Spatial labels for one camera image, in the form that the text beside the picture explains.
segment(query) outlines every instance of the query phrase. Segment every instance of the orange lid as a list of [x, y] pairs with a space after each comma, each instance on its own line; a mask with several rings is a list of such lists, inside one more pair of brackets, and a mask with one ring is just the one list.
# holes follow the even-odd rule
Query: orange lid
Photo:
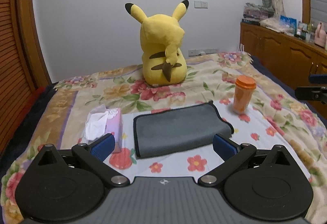
[[257, 87], [255, 80], [246, 75], [240, 75], [235, 81], [235, 85], [244, 89], [255, 89]]

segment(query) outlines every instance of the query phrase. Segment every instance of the yellow stuffed animal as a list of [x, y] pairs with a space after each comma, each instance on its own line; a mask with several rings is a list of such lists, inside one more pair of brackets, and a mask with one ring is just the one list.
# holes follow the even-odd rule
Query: yellow stuffed animal
[[186, 61], [179, 49], [185, 32], [178, 21], [188, 5], [188, 0], [182, 1], [171, 17], [164, 14], [147, 17], [135, 4], [125, 4], [127, 12], [141, 23], [143, 76], [152, 86], [177, 84], [186, 76]]

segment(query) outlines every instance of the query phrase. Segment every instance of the silver bolt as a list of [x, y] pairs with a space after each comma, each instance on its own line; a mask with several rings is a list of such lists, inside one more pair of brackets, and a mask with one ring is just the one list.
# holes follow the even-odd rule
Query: silver bolt
[[215, 183], [217, 181], [217, 178], [213, 175], [204, 175], [201, 177], [201, 181], [207, 184]]
[[127, 178], [123, 175], [117, 175], [113, 176], [111, 178], [111, 181], [115, 184], [124, 184], [125, 182], [127, 182]]

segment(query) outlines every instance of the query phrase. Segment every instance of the pink tissue pack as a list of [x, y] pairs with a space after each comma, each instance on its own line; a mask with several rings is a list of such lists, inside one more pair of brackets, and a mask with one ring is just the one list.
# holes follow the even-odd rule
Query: pink tissue pack
[[109, 109], [105, 128], [105, 134], [108, 133], [115, 137], [115, 149], [113, 153], [120, 153], [122, 151], [123, 140], [123, 122], [120, 108]]

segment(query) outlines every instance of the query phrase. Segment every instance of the bed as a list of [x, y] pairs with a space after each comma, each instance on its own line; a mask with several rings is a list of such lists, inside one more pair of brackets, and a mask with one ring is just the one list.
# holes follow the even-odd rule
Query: bed
[[[188, 59], [187, 65], [185, 81], [168, 87], [148, 86], [142, 77], [140, 65], [74, 77], [57, 83], [54, 87], [56, 93], [48, 94], [49, 103], [45, 103], [47, 106], [43, 108], [44, 113], [38, 123], [35, 122], [37, 126], [33, 136], [30, 132], [29, 144], [27, 145], [27, 139], [19, 142], [14, 137], [16, 145], [9, 144], [8, 147], [11, 148], [11, 153], [18, 150], [10, 157], [6, 151], [2, 159], [2, 162], [10, 166], [2, 178], [1, 187], [4, 222], [12, 224], [22, 220], [15, 204], [15, 189], [42, 146], [52, 143], [58, 149], [67, 149], [80, 142], [87, 114], [100, 104], [120, 107], [122, 113], [126, 114], [123, 119], [126, 127], [123, 151], [110, 155], [104, 161], [106, 164], [132, 179], [135, 175], [180, 176], [171, 169], [172, 165], [176, 166], [178, 163], [183, 167], [183, 172], [179, 173], [199, 178], [211, 167], [217, 166], [207, 150], [194, 149], [185, 153], [138, 160], [131, 140], [133, 135], [128, 118], [132, 119], [140, 112], [156, 113], [213, 100], [220, 115], [235, 129], [232, 140], [237, 143], [249, 142], [266, 149], [278, 143], [288, 145], [314, 190], [314, 199], [306, 219], [314, 224], [325, 223], [326, 120], [320, 119], [314, 109], [294, 99], [294, 91], [274, 78], [255, 57], [252, 59], [245, 52], [198, 56]], [[249, 111], [235, 115], [230, 111], [230, 106], [235, 79], [239, 74], [255, 78], [258, 88], [253, 94]]]

